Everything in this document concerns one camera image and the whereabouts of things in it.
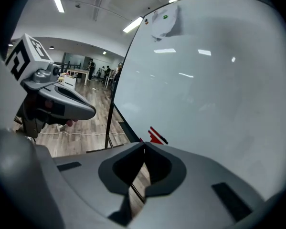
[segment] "table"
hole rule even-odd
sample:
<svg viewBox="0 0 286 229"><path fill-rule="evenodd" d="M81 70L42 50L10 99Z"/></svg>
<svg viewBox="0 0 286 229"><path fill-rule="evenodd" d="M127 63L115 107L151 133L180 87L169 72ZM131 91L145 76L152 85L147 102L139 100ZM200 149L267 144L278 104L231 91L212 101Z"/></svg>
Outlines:
<svg viewBox="0 0 286 229"><path fill-rule="evenodd" d="M86 81L87 78L89 76L90 71L89 70L82 70L82 69L68 69L67 72L74 72L75 73L82 73L85 74L85 85L86 85Z"/></svg>
<svg viewBox="0 0 286 229"><path fill-rule="evenodd" d="M113 77L111 77L111 76L106 77L106 81L105 81L106 88L108 88L109 80L113 80Z"/></svg>

